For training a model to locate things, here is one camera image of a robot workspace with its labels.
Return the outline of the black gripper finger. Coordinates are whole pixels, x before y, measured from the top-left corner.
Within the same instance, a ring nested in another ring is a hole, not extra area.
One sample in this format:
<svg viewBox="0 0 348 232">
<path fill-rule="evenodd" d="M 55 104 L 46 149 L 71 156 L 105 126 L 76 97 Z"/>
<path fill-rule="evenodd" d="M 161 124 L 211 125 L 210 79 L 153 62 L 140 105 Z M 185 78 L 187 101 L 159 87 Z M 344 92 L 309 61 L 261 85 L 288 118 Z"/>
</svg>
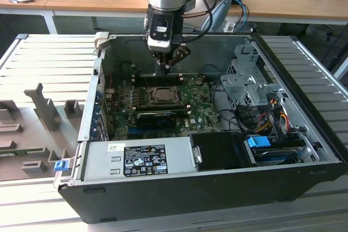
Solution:
<svg viewBox="0 0 348 232">
<path fill-rule="evenodd" d="M 191 50 L 187 46 L 179 46 L 171 54 L 167 54 L 165 58 L 164 74 L 169 74 L 171 67 L 181 62 L 190 54 Z"/>
<path fill-rule="evenodd" d="M 162 52 L 155 52 L 155 57 L 158 64 L 158 74 L 166 75 L 166 54 Z"/>
</svg>

